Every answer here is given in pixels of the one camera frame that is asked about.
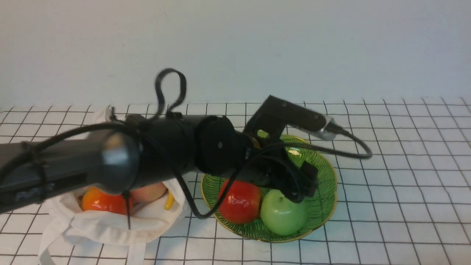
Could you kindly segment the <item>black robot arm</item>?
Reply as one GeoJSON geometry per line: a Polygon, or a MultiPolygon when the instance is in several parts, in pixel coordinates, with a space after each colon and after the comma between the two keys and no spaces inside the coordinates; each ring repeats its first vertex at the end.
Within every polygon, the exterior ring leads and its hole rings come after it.
{"type": "Polygon", "coordinates": [[[294,203],[313,197],[318,170],[296,165],[276,132],[243,134],[225,117],[182,116],[99,123],[42,142],[1,144],[1,213],[96,186],[120,195],[186,173],[274,188],[294,203]]]}

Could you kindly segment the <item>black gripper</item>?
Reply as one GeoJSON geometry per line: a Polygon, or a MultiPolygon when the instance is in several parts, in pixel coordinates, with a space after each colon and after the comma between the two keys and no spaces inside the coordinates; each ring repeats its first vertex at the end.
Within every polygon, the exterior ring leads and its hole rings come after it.
{"type": "Polygon", "coordinates": [[[262,149],[247,148],[242,164],[235,170],[235,179],[263,188],[281,191],[294,203],[313,198],[318,190],[318,169],[308,161],[301,167],[291,161],[288,147],[302,147],[301,143],[277,142],[262,149]]]}

